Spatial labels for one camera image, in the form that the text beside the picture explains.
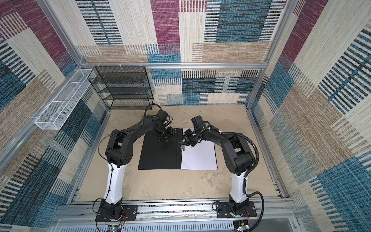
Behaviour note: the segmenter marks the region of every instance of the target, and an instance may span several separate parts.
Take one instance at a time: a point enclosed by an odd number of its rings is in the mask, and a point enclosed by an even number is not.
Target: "white paper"
[[[181,168],[188,170],[216,170],[214,143],[203,140],[194,147],[184,146]]]

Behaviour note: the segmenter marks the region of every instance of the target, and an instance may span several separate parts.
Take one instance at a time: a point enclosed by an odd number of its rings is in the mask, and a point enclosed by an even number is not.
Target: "gray vented panel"
[[[167,223],[144,223],[127,224],[123,232],[145,232],[145,231],[224,231],[232,230],[233,221],[211,221],[211,222],[167,222]]]
[[[107,232],[108,225],[98,225],[101,232]],[[122,232],[177,232],[177,231],[231,231],[233,221],[215,220],[210,222],[163,222],[163,223],[128,223]],[[98,232],[95,225],[63,226],[61,232]]]

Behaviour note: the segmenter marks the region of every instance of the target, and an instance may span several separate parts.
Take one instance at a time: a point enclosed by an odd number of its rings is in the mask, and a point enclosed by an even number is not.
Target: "black mounting plate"
[[[124,212],[126,212],[126,221],[127,222],[135,221],[137,217],[138,206],[137,205],[121,205],[121,206]],[[112,219],[112,217],[109,214],[107,214],[104,210],[102,210],[102,207],[99,207],[98,213],[96,214],[95,221],[96,222],[112,222],[110,219]]]
[[[216,207],[216,215],[218,218],[233,218],[232,214],[230,213],[231,210],[229,210],[228,202],[216,202],[215,207]],[[249,215],[251,218],[257,216],[254,202],[250,201],[246,210],[249,212]],[[247,214],[243,213],[242,217],[246,218]]]

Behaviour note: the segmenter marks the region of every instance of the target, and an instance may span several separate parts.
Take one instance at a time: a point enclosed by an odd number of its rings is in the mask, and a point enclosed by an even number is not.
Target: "red wire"
[[[247,213],[247,223],[248,225],[250,226],[250,214],[249,212],[247,211],[247,209],[245,209],[246,213]]]
[[[122,220],[125,219],[123,225],[124,225],[125,222],[126,222],[126,212],[124,212],[123,214],[125,214],[125,215],[124,215],[123,218],[121,219],[120,224],[118,224],[119,227],[120,227],[120,225],[121,225]]]

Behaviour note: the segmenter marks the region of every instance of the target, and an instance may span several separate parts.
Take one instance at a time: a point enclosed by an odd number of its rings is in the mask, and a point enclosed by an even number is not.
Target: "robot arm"
[[[246,194],[247,178],[249,173],[257,166],[259,154],[255,144],[240,133],[223,133],[203,121],[201,116],[192,118],[194,130],[188,129],[184,132],[181,143],[186,146],[195,146],[201,140],[211,141],[222,148],[224,161],[228,170],[232,173],[232,189],[229,195],[229,209],[232,216],[241,216],[249,205]],[[248,145],[251,143],[255,155]]]
[[[142,120],[130,128],[112,131],[105,153],[108,161],[107,187],[99,209],[106,218],[117,221],[122,217],[122,183],[126,166],[133,157],[135,140],[150,131],[157,132],[159,139],[166,140],[173,135],[172,128],[166,128],[170,123],[170,116],[159,110],[156,115],[142,116]]]
[[[149,131],[157,132],[159,139],[166,140],[173,135],[171,127],[167,127],[170,123],[169,115],[159,110],[156,115],[143,116],[140,122],[128,129],[112,132],[105,153],[109,168],[107,188],[104,199],[101,200],[98,216],[104,213],[104,218],[111,221],[121,219],[123,213],[121,189],[126,166],[132,159],[134,141]],[[259,161],[256,146],[242,134],[224,133],[210,123],[206,125],[201,116],[192,118],[192,123],[195,129],[184,132],[184,141],[181,144],[193,147],[201,139],[212,141],[222,148],[226,166],[232,173],[229,209],[232,216],[242,216],[249,205],[246,194],[247,177]],[[253,145],[256,158],[252,155],[247,142]]]

